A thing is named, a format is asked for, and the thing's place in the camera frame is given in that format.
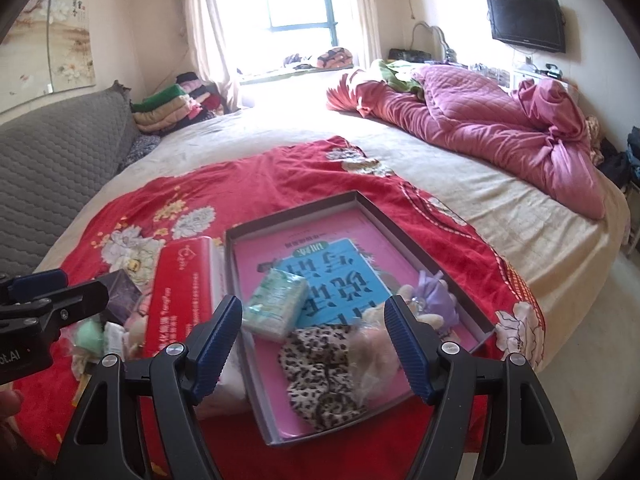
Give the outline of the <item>person's left hand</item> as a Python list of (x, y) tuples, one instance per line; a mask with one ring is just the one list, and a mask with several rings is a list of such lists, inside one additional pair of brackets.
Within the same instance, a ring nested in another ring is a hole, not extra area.
[(0, 398), (1, 460), (18, 464), (21, 461), (21, 447), (13, 431), (11, 420), (21, 411), (24, 396), (17, 390), (6, 389), (1, 391)]

